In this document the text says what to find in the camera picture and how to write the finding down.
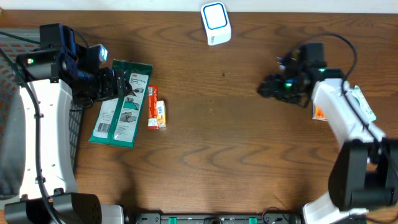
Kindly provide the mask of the orange tissue pack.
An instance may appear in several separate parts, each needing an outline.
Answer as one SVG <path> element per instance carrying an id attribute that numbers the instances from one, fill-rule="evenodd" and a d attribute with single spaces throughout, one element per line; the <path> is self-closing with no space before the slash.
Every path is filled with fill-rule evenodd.
<path id="1" fill-rule="evenodd" d="M 157 113 L 158 127 L 165 128 L 167 126 L 165 102 L 163 100 L 157 101 L 155 110 Z"/>
<path id="2" fill-rule="evenodd" d="M 319 121 L 328 121 L 327 117 L 324 115 L 323 111 L 316 105 L 313 105 L 313 116 L 312 119 Z"/>

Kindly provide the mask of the white green packet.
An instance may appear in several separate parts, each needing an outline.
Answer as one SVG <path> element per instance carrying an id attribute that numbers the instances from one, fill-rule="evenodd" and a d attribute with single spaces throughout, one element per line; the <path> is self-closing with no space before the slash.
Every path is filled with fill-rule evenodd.
<path id="1" fill-rule="evenodd" d="M 132 92 L 122 98 L 102 102 L 89 142 L 132 148 L 153 66 L 115 60 L 113 68 L 122 71 Z"/>

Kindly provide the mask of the red orange stick packet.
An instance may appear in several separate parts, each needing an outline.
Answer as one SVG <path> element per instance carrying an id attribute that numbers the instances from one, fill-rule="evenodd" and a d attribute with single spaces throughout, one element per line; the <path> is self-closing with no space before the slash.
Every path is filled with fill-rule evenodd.
<path id="1" fill-rule="evenodd" d="M 149 115 L 148 115 L 148 129 L 158 129 L 156 105 L 158 100 L 158 86 L 148 86 L 148 100 L 149 100 Z"/>

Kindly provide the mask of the light green tissue packet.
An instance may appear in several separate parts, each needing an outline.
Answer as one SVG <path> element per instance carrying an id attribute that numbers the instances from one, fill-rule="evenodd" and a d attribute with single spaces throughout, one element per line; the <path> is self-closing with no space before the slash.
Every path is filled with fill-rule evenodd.
<path id="1" fill-rule="evenodd" d="M 371 109 L 370 105 L 368 104 L 360 87 L 355 85 L 354 88 L 350 89 L 350 92 L 357 100 L 359 107 L 361 108 L 363 113 L 366 115 L 368 121 L 370 121 L 370 122 L 375 121 L 377 119 L 376 115 L 374 114 L 373 110 Z"/>

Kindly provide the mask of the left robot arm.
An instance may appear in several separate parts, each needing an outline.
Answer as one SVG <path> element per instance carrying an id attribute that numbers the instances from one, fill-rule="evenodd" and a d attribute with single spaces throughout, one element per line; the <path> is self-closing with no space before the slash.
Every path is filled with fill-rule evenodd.
<path id="1" fill-rule="evenodd" d="M 70 159 L 70 107 L 127 96 L 121 70 L 105 66 L 102 45 L 79 45 L 71 27 L 40 26 L 39 48 L 12 67 L 25 116 L 25 165 L 19 201 L 4 207 L 8 223 L 131 223 L 121 205 L 78 191 Z"/>

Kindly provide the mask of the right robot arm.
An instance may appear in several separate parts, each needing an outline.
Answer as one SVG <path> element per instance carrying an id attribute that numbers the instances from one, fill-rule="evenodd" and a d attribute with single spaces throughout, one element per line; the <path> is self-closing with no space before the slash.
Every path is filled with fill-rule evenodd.
<path id="1" fill-rule="evenodd" d="M 328 190 L 302 207 L 302 223 L 341 223 L 397 205 L 397 140 L 388 139 L 361 109 L 339 68 L 330 68 L 321 43 L 303 44 L 279 59 L 282 72 L 265 78 L 264 98 L 320 108 L 340 147 Z"/>

